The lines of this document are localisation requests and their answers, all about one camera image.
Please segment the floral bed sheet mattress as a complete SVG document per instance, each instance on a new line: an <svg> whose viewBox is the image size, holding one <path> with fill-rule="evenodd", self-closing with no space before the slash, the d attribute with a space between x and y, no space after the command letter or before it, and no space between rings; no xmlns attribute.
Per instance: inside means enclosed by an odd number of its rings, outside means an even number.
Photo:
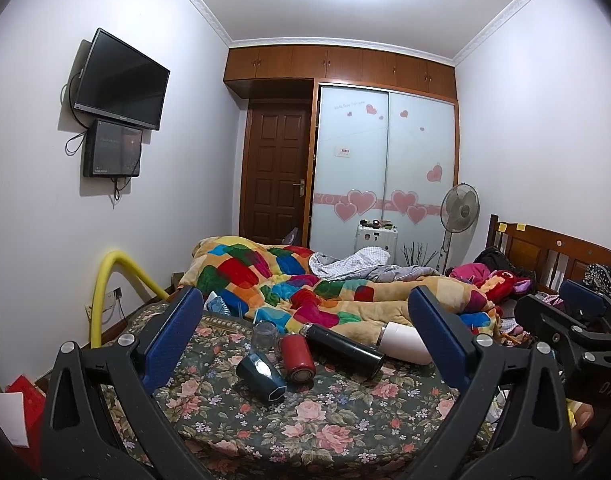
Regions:
<svg viewBox="0 0 611 480"><path fill-rule="evenodd" d="M457 399L433 366L388 362L371 382L319 365L276 404L236 375L252 326L206 313L153 393L188 450L217 479L394 479Z"/></svg>

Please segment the red metal cup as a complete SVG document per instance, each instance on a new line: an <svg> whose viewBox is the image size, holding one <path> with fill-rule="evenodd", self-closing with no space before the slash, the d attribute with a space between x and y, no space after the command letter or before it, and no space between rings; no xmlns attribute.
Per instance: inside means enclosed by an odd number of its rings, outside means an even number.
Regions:
<svg viewBox="0 0 611 480"><path fill-rule="evenodd" d="M281 339L279 348L289 382L311 382L316 374L316 366L305 338L300 334L288 334Z"/></svg>

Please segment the upper wooden cabinets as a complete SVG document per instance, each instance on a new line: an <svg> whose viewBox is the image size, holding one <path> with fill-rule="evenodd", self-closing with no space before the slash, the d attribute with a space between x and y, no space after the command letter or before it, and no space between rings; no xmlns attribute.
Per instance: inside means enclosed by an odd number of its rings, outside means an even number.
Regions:
<svg viewBox="0 0 611 480"><path fill-rule="evenodd" d="M451 66L352 47L280 44L235 48L228 52L223 77L226 86L245 99L307 96L316 79L457 98Z"/></svg>

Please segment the dark teal faceted cup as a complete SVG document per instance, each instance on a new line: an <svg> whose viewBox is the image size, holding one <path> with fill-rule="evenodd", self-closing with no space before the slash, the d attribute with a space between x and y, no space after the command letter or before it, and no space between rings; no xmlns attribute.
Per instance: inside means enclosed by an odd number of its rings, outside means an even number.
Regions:
<svg viewBox="0 0 611 480"><path fill-rule="evenodd" d="M287 384L265 354L250 352L238 363L236 374L263 402L272 404L284 399Z"/></svg>

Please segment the pink red clothes pile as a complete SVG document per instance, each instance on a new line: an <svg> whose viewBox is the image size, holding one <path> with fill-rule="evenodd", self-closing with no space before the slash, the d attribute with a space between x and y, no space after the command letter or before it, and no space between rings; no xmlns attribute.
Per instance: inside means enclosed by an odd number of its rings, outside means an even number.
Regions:
<svg viewBox="0 0 611 480"><path fill-rule="evenodd" d="M491 271L484 263L474 262L456 266L450 278L475 285L489 301L499 306L511 297L529 292L532 281L508 270Z"/></svg>

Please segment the colourful patchwork quilt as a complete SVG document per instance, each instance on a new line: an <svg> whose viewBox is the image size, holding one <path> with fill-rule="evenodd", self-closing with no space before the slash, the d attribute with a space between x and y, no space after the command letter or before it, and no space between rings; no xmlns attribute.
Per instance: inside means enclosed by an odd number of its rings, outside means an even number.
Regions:
<svg viewBox="0 0 611 480"><path fill-rule="evenodd" d="M272 308L287 313L289 332L319 324L363 344L375 344L389 322L411 325L407 299L414 288L426 286L443 309L459 315L473 333L501 336L499 312L476 286L442 275L390 283L328 281L311 271L312 256L301 246L208 237L194 248L179 284L197 287L203 296L214 292L235 316L251 320L258 311Z"/></svg>

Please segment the clear glass cup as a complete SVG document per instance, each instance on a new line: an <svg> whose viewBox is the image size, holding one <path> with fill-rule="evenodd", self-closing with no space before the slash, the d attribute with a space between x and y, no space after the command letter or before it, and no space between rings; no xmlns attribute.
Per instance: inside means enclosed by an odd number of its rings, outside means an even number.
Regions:
<svg viewBox="0 0 611 480"><path fill-rule="evenodd" d="M253 326L251 348L256 353L275 353L279 340L276 325L270 321L261 321Z"/></svg>

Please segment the white thermos bottle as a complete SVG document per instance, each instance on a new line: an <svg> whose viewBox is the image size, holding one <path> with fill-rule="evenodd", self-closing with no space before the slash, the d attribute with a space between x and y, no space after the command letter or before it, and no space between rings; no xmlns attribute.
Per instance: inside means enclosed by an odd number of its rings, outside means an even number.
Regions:
<svg viewBox="0 0 611 480"><path fill-rule="evenodd" d="M381 329L377 349L388 358L416 365L429 365L432 357L414 326L389 322Z"/></svg>

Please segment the sliding wardrobe with hearts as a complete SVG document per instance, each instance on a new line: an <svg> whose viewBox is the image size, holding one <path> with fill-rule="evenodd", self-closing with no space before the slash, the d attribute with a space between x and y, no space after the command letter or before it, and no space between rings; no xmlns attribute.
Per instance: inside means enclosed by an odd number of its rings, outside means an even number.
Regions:
<svg viewBox="0 0 611 480"><path fill-rule="evenodd" d="M319 88L309 246L354 254L360 224L398 229L399 266L438 266L457 177L457 107L429 96Z"/></svg>

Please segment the brown wooden door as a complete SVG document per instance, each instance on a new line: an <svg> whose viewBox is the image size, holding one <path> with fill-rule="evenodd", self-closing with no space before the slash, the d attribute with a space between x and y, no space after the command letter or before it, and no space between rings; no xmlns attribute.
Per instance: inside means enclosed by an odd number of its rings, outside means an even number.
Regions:
<svg viewBox="0 0 611 480"><path fill-rule="evenodd" d="M277 244L302 226L311 103L250 103L242 155L239 232Z"/></svg>

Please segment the wooden headboard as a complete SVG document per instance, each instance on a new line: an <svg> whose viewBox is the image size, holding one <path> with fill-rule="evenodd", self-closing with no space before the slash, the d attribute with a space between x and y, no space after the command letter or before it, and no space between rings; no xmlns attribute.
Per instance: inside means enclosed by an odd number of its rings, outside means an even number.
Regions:
<svg viewBox="0 0 611 480"><path fill-rule="evenodd" d="M530 273L542 292L558 292L564 281L581 282L587 267L611 267L611 249L538 226L507 222L491 214L487 246L503 252L508 261Z"/></svg>

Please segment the wall mounted black television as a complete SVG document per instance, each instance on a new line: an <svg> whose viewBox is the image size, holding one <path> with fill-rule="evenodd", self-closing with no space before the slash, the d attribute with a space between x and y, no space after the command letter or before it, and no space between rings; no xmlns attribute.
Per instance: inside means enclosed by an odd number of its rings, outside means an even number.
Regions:
<svg viewBox="0 0 611 480"><path fill-rule="evenodd" d="M170 74L160 63L98 28L73 107L97 117L159 130Z"/></svg>

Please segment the small black wall monitor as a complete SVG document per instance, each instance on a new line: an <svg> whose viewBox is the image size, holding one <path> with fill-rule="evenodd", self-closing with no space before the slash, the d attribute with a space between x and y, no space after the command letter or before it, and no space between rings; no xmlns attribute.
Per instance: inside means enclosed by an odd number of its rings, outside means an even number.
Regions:
<svg viewBox="0 0 611 480"><path fill-rule="evenodd" d="M136 178L142 157L142 130L96 119L85 134L85 178Z"/></svg>

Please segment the white small cabinet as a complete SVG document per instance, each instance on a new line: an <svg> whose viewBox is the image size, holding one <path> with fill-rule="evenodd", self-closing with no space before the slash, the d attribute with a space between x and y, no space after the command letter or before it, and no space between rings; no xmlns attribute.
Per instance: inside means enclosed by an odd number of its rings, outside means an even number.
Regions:
<svg viewBox="0 0 611 480"><path fill-rule="evenodd" d="M354 250L365 247L379 247L389 254L389 263L394 263L397 255L398 229L395 226L372 226L360 224L356 229Z"/></svg>

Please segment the standing electric fan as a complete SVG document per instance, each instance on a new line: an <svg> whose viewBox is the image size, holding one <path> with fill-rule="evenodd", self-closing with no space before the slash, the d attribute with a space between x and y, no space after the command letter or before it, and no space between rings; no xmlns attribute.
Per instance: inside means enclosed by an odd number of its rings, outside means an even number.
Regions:
<svg viewBox="0 0 611 480"><path fill-rule="evenodd" d="M438 262L438 270L441 273L447 270L452 236L466 232L470 226L473 226L479 212L479 194L472 185L462 182L445 194L440 208L440 219L444 230Z"/></svg>

